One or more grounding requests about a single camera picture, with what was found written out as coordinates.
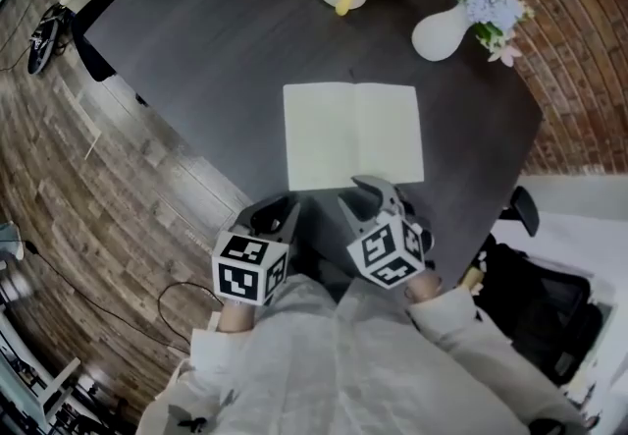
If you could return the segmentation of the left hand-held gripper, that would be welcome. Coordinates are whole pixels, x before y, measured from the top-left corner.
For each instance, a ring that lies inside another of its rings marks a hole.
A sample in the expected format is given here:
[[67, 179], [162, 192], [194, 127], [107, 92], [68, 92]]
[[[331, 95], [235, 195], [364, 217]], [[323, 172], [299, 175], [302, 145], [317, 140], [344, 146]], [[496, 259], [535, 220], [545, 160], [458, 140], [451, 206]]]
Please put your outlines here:
[[212, 254], [214, 293], [251, 305], [264, 305], [286, 280], [289, 245], [296, 229], [300, 202], [292, 194], [282, 196], [276, 219], [270, 197], [244, 208], [236, 223], [252, 234], [270, 233], [276, 221], [274, 238], [269, 242], [223, 231]]

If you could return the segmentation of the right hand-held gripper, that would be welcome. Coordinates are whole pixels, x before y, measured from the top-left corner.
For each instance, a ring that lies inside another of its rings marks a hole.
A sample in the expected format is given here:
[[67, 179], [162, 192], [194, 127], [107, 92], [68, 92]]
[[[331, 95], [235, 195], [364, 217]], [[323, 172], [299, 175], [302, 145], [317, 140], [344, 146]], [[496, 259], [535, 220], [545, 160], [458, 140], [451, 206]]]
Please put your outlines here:
[[434, 247], [428, 223], [418, 218], [412, 204], [390, 182], [371, 175], [353, 176], [362, 190], [379, 199], [377, 211], [367, 213], [342, 195], [340, 210], [354, 241], [346, 249], [366, 280], [392, 289], [433, 266], [427, 254]]

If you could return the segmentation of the notebook with blue cover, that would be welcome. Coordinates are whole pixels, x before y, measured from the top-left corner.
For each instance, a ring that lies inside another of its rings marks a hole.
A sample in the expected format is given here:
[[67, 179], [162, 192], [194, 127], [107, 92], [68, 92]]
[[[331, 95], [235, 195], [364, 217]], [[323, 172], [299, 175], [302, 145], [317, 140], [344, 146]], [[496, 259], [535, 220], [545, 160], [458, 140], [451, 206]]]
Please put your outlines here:
[[284, 86], [291, 190], [353, 185], [371, 175], [393, 184], [424, 181], [416, 90], [384, 83]]

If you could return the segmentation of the person's left forearm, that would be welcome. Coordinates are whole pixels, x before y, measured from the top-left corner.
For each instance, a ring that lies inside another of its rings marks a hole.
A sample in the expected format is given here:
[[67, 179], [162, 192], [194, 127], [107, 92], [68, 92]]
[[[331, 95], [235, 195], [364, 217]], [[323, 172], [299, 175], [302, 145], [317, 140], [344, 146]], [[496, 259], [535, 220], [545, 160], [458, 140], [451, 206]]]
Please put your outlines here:
[[211, 319], [211, 328], [192, 331], [192, 368], [206, 375], [228, 370], [248, 340], [254, 316], [254, 305], [227, 300], [220, 315]]

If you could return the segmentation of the person's right forearm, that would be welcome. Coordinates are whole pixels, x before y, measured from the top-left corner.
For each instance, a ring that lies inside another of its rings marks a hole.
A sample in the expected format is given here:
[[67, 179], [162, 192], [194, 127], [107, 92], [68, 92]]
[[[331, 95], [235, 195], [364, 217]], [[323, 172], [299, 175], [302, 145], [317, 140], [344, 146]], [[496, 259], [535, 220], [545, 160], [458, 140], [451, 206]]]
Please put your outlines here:
[[547, 418], [579, 425], [579, 412], [560, 390], [522, 356], [470, 291], [459, 286], [442, 293], [439, 277], [426, 271], [413, 277], [409, 314], [423, 335], [451, 355], [473, 378], [497, 396], [521, 421]]

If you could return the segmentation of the yellow tissue box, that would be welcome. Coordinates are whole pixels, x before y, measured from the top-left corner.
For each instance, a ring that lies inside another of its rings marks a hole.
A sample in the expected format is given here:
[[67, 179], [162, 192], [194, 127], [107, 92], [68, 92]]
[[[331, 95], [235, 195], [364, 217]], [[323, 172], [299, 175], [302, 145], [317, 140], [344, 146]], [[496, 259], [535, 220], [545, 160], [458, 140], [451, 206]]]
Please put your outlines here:
[[472, 296], [477, 296], [483, 288], [484, 278], [485, 273], [480, 268], [470, 266], [460, 279], [459, 285], [466, 287]]

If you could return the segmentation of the person's light shirt torso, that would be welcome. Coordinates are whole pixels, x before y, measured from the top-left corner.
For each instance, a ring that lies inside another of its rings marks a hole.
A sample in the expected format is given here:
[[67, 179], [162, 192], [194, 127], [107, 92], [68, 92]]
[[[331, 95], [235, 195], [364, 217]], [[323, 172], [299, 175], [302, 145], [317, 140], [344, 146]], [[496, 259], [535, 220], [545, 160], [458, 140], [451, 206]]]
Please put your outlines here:
[[521, 421], [423, 335], [413, 303], [360, 279], [332, 299], [294, 275], [255, 307], [231, 367], [187, 358], [136, 435], [587, 435], [570, 402], [579, 425]]

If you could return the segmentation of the dark table with white legs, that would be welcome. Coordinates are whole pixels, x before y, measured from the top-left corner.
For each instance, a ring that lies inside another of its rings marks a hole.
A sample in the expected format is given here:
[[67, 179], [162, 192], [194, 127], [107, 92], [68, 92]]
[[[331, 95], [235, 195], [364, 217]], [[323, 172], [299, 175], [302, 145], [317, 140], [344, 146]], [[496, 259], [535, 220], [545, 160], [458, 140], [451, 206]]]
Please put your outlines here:
[[447, 286], [462, 276], [516, 184], [542, 120], [519, 76], [466, 37], [439, 63], [416, 23], [452, 0], [115, 0], [87, 39], [198, 154], [248, 198], [288, 190], [283, 88], [379, 82], [416, 90], [425, 177], [403, 192], [435, 238]]

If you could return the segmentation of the white vase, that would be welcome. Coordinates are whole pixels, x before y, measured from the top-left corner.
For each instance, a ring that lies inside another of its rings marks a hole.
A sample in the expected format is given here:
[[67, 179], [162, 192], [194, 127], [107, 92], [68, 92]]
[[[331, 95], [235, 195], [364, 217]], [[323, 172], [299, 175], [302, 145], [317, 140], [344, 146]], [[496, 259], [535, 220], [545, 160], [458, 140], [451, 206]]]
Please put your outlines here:
[[421, 20], [411, 34], [411, 43], [418, 55], [430, 62], [439, 62], [451, 56], [472, 26], [466, 6], [455, 7]]

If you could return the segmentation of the thin pale stick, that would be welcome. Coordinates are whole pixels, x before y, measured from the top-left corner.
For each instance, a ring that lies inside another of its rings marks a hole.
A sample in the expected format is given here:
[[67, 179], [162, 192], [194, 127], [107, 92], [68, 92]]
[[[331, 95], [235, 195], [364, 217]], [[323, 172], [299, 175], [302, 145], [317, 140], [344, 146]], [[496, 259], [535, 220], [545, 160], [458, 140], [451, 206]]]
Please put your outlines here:
[[92, 151], [93, 151], [97, 141], [100, 139], [101, 135], [102, 135], [102, 132], [99, 131], [99, 130], [96, 130], [93, 133], [93, 140], [91, 142], [91, 145], [90, 145], [89, 149], [86, 151], [86, 153], [84, 154], [84, 157], [83, 157], [84, 161], [86, 161], [88, 159], [88, 157], [90, 156], [90, 154], [92, 153]]

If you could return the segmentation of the black mesh office chair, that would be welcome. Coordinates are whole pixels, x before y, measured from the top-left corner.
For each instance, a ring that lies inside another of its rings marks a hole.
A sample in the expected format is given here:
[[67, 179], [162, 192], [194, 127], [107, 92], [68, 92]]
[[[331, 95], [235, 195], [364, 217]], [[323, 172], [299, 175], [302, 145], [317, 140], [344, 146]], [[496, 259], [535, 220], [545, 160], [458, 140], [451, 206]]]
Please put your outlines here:
[[494, 235], [487, 236], [470, 266], [485, 273], [476, 304], [552, 383], [569, 383], [603, 325], [590, 282], [543, 267]]

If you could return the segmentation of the black wheeled board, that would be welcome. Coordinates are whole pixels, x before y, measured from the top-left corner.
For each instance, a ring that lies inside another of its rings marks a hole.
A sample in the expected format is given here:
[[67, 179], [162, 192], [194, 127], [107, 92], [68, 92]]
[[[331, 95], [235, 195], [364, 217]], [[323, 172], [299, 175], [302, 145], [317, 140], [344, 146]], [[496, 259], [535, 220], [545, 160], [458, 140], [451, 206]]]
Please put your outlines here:
[[69, 13], [65, 6], [56, 3], [43, 14], [37, 28], [29, 38], [27, 71], [30, 75], [41, 73], [53, 52], [59, 47], [59, 38], [67, 27]]

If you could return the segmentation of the white frame rack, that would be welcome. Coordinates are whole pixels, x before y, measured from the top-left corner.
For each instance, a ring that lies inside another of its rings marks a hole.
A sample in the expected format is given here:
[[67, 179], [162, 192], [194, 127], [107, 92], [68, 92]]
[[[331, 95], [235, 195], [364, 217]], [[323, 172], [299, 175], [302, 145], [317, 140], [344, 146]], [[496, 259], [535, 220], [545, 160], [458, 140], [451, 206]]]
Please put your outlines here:
[[[34, 371], [42, 386], [29, 386], [3, 353], [10, 352]], [[20, 414], [32, 419], [35, 426], [47, 431], [56, 420], [56, 413], [69, 398], [73, 386], [65, 387], [78, 370], [80, 360], [73, 358], [58, 374], [49, 373], [21, 339], [0, 307], [0, 393], [12, 402]]]

